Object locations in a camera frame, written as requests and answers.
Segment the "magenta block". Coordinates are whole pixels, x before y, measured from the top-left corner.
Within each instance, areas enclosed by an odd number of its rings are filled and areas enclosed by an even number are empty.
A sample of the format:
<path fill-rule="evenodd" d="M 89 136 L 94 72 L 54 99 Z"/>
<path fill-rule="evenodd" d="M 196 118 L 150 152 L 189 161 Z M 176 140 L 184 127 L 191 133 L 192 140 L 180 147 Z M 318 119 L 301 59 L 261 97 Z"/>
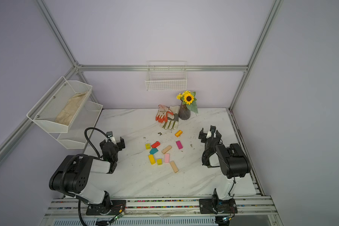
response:
<path fill-rule="evenodd" d="M 176 145 L 177 145 L 179 150 L 181 150 L 183 148 L 182 143 L 180 141 L 177 141 Z"/>

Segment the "natural wood block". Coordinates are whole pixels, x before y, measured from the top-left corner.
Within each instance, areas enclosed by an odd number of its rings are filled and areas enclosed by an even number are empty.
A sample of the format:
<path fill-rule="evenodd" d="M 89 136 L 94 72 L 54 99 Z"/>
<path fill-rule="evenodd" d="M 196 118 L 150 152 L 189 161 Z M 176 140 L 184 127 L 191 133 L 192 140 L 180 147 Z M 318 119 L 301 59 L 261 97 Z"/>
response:
<path fill-rule="evenodd" d="M 171 145 L 168 145 L 167 147 L 165 147 L 165 148 L 162 150 L 162 154 L 166 154 L 166 153 L 169 152 L 171 149 L 172 149 L 172 146 L 171 146 Z"/>
<path fill-rule="evenodd" d="M 176 166 L 176 164 L 175 164 L 174 161 L 170 161 L 169 163 L 170 163 L 170 165 L 171 165 L 171 167 L 172 167 L 174 173 L 179 172 L 179 169 L 178 169 L 178 167 Z"/>

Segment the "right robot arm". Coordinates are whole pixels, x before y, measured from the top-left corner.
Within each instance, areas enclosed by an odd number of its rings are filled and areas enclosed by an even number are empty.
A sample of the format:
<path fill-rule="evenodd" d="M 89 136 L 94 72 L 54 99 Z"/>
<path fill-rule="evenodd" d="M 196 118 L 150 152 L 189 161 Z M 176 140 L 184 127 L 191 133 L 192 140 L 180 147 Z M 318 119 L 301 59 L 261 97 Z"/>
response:
<path fill-rule="evenodd" d="M 222 135 L 215 126 L 210 126 L 207 133 L 199 132 L 199 139 L 205 144 L 202 154 L 202 165 L 207 168 L 215 168 L 210 158 L 215 155 L 218 158 L 217 168 L 228 183 L 222 188 L 215 188 L 210 199 L 200 199 L 201 214 L 224 214 L 229 213 L 231 217 L 238 212 L 234 199 L 234 190 L 241 178 L 251 171 L 249 160 L 239 144 L 234 143 L 226 147 L 222 142 Z"/>

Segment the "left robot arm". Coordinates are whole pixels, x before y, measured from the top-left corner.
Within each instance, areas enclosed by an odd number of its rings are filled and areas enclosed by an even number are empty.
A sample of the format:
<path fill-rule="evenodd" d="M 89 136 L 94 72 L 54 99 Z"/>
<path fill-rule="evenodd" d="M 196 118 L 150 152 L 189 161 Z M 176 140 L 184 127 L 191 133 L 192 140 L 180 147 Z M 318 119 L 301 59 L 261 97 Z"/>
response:
<path fill-rule="evenodd" d="M 124 213 L 126 201 L 112 201 L 107 191 L 89 182 L 90 175 L 112 174 L 117 167 L 118 152 L 125 148 L 125 141 L 114 144 L 114 137 L 100 143 L 102 158 L 86 155 L 68 155 L 49 181 L 51 190 L 78 199 L 86 204 L 87 216 L 118 215 Z"/>

